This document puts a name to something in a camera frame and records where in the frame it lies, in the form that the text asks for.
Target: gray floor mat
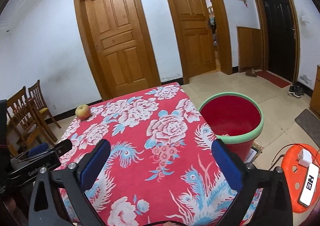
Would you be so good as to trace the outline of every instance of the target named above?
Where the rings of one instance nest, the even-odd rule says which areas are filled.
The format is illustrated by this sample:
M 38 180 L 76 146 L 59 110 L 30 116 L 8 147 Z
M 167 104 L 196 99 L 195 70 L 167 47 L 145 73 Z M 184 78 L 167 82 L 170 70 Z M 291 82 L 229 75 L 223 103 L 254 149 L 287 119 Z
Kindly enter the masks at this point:
M 295 122 L 312 138 L 320 148 L 320 120 L 308 109 L 303 110 Z

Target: apple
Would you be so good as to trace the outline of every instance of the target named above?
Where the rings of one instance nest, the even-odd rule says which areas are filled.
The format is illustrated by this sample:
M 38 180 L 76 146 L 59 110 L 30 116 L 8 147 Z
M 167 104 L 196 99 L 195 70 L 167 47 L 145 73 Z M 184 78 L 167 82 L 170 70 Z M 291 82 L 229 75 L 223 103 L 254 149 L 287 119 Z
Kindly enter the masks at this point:
M 80 105 L 76 108 L 76 117 L 80 120 L 85 120 L 91 115 L 90 107 L 86 104 Z

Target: wire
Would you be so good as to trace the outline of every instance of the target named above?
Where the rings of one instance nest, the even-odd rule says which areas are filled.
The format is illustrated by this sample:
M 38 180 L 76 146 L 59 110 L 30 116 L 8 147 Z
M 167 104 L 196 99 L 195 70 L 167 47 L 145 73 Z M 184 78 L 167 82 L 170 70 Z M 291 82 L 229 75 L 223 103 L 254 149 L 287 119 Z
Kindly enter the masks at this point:
M 287 146 L 292 146 L 292 145 L 298 145 L 298 146 L 301 146 L 302 148 L 308 150 L 307 147 L 305 147 L 305 146 L 303 146 L 303 145 L 301 145 L 301 144 L 298 144 L 298 143 L 288 144 L 288 145 L 284 146 L 283 148 L 281 148 L 281 149 L 278 151 L 278 153 L 277 153 L 277 154 L 275 155 L 275 157 L 273 158 L 273 160 L 272 160 L 272 162 L 271 162 L 271 165 L 273 165 L 273 161 L 276 159 L 277 155 L 280 153 L 280 151 L 281 151 L 282 149 L 284 149 L 284 148 L 287 147 Z M 320 167 L 320 164 L 319 164 L 318 160 L 316 159 L 316 157 L 317 157 L 320 149 L 319 149 L 319 151 L 317 152 L 316 156 L 314 156 L 314 155 L 311 153 L 310 150 L 308 150 L 308 151 L 310 152 L 310 154 L 312 155 L 312 157 L 313 157 L 313 158 L 315 159 L 315 161 L 317 162 L 318 167 Z
M 143 226 L 154 226 L 154 225 L 158 225 L 158 224 L 164 224 L 166 222 L 171 222 L 171 223 L 174 223 L 174 224 L 177 224 L 177 225 L 180 225 L 180 226 L 187 226 L 186 224 L 184 224 L 183 222 L 177 222 L 177 221 L 159 221 L 159 222 L 152 222 L 152 223 L 148 223 L 148 224 L 145 224 Z

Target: shoe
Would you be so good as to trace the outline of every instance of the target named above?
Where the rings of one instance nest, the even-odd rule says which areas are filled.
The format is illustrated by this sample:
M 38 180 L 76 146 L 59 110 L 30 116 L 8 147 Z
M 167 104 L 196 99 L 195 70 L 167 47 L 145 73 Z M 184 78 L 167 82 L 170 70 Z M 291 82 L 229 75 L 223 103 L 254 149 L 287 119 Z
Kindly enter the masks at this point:
M 245 72 L 245 75 L 250 76 L 250 77 L 257 77 L 257 74 L 253 68 L 251 70 L 247 70 Z
M 299 85 L 296 85 L 296 90 L 298 90 L 298 91 L 301 93 L 301 95 L 304 95 L 304 94 L 305 94 L 304 89 L 303 89 L 301 86 L 299 86 Z
M 294 87 L 295 89 L 299 90 L 300 93 L 301 93 L 301 95 L 304 95 L 304 94 L 305 94 L 304 88 L 302 88 L 302 87 L 299 85 L 298 82 L 295 82 L 295 83 L 293 84 L 293 87 Z
M 301 98 L 301 95 L 303 95 L 303 89 L 300 87 L 300 88 L 297 88 L 297 86 L 295 85 L 291 85 L 290 88 L 289 88 L 289 91 L 288 91 L 288 95 L 292 96 L 292 97 L 296 97 L 298 99 Z

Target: metal screw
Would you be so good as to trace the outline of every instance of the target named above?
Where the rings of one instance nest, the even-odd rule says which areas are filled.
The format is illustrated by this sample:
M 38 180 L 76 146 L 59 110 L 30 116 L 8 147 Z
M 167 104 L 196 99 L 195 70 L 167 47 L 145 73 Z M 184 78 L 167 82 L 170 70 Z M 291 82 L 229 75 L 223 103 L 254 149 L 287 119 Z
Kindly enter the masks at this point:
M 72 163 L 70 163 L 70 164 L 68 165 L 68 168 L 69 168 L 69 169 L 74 169 L 76 166 L 77 166 L 77 163 L 72 162 Z
M 283 169 L 280 166 L 277 166 L 275 169 L 276 169 L 276 171 L 278 173 L 282 173 L 283 172 Z
M 40 173 L 45 173 L 46 171 L 47 171 L 47 169 L 45 167 L 40 168 Z
M 255 169 L 256 167 L 254 166 L 254 164 L 252 163 L 246 163 L 245 166 L 249 169 L 249 170 L 252 170 L 252 169 Z

